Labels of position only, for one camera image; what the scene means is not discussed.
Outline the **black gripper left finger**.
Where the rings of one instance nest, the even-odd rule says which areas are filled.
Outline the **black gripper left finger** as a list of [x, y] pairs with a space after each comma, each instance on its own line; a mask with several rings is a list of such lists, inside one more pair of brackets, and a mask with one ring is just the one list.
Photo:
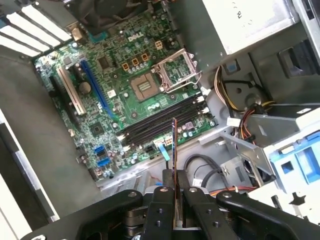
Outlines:
[[162, 185], [144, 194], [120, 191], [43, 226], [25, 240], [170, 240], [174, 224], [175, 175], [162, 172]]

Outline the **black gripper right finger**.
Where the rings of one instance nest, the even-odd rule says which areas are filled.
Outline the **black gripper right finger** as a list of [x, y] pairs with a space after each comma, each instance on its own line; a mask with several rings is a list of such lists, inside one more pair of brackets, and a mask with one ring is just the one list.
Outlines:
[[216, 198], [177, 172], [186, 204], [207, 240], [318, 240], [320, 227], [248, 196], [223, 190]]

